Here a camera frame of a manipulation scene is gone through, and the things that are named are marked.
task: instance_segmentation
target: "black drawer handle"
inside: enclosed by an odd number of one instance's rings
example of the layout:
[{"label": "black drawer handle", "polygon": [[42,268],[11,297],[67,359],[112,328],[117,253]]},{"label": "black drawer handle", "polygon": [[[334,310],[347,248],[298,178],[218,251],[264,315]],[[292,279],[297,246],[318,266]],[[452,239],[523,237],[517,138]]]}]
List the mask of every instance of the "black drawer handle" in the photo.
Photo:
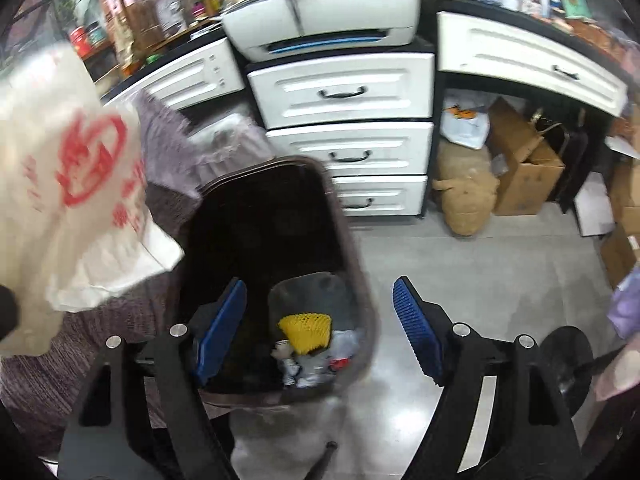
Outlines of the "black drawer handle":
[{"label": "black drawer handle", "polygon": [[560,70],[560,67],[558,65],[553,65],[551,68],[554,69],[554,72],[559,72],[567,77],[570,77],[574,81],[578,81],[578,79],[580,79],[580,77],[578,77],[577,74],[572,74],[571,72],[565,72],[564,70]]},{"label": "black drawer handle", "polygon": [[329,153],[329,156],[336,162],[362,162],[363,160],[367,160],[371,156],[371,150],[362,152],[362,156],[347,156],[345,158],[335,158],[335,152]]},{"label": "black drawer handle", "polygon": [[355,92],[353,92],[351,94],[348,93],[348,92],[345,92],[343,94],[328,94],[326,92],[326,90],[321,90],[321,91],[318,92],[318,95],[322,99],[344,99],[344,98],[347,98],[347,97],[356,97],[358,95],[362,95],[366,91],[367,91],[367,87],[366,86],[360,86],[360,87],[358,87],[358,89]]},{"label": "black drawer handle", "polygon": [[342,208],[343,209],[366,209],[371,204],[373,204],[373,199],[372,198],[367,198],[367,203],[366,204],[343,205]]}]

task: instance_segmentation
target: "printer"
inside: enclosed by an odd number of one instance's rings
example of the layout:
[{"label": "printer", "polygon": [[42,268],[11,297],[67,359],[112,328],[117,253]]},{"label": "printer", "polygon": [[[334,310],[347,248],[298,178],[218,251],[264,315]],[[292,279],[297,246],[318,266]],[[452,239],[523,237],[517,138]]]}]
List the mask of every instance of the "printer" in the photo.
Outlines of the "printer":
[{"label": "printer", "polygon": [[222,15],[250,61],[362,46],[411,43],[420,0],[247,0]]}]

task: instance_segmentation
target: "trash can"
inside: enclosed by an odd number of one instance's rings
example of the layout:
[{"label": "trash can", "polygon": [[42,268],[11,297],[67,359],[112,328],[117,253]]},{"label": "trash can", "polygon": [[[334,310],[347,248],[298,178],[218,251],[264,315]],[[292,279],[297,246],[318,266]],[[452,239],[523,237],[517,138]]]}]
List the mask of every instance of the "trash can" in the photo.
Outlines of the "trash can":
[{"label": "trash can", "polygon": [[[369,365],[377,314],[331,177],[317,161],[289,156],[220,178],[203,190],[189,226],[178,321],[215,301],[235,276],[246,283],[244,317],[220,373],[201,391],[218,406],[292,404],[339,392]],[[330,383],[285,388],[270,357],[268,294],[283,280],[328,271],[353,293],[357,354]]]}]

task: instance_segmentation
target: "white drawer cabinet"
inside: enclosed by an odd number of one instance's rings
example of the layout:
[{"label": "white drawer cabinet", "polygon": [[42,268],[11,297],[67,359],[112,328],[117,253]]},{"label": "white drawer cabinet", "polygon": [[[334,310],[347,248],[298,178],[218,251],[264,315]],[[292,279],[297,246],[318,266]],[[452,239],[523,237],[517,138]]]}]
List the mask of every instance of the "white drawer cabinet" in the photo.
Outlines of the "white drawer cabinet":
[{"label": "white drawer cabinet", "polygon": [[263,68],[248,78],[267,129],[429,118],[433,63],[433,54],[356,54]]},{"label": "white drawer cabinet", "polygon": [[306,155],[333,176],[425,174],[431,123],[341,123],[271,130],[281,155]]},{"label": "white drawer cabinet", "polygon": [[439,69],[508,79],[575,98],[619,116],[626,85],[555,41],[504,23],[438,13]]},{"label": "white drawer cabinet", "polygon": [[171,108],[185,108],[244,88],[229,40],[223,38],[161,66],[114,97],[128,99],[141,88]]},{"label": "white drawer cabinet", "polygon": [[347,216],[417,215],[426,175],[339,176],[334,186]]}]

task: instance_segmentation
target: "gray tile floor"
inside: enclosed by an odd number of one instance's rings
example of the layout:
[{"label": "gray tile floor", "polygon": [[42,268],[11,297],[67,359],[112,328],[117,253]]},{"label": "gray tile floor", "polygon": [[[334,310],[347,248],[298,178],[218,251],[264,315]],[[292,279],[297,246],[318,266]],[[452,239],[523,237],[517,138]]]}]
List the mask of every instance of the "gray tile floor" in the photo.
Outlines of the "gray tile floor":
[{"label": "gray tile floor", "polygon": [[[301,479],[328,440],[340,445],[327,480],[400,478],[424,435],[441,389],[425,377],[391,304],[407,275],[421,296],[484,336],[538,341],[554,328],[584,330],[596,354],[615,345],[605,314],[610,288],[597,240],[581,238],[574,216],[546,204],[533,217],[494,217],[473,238],[454,237],[441,216],[351,223],[360,261],[380,313],[381,335],[369,373],[341,398],[233,412],[232,461],[242,480]],[[478,462],[495,382],[485,379],[461,468]],[[584,436],[588,400],[574,418]]]}]

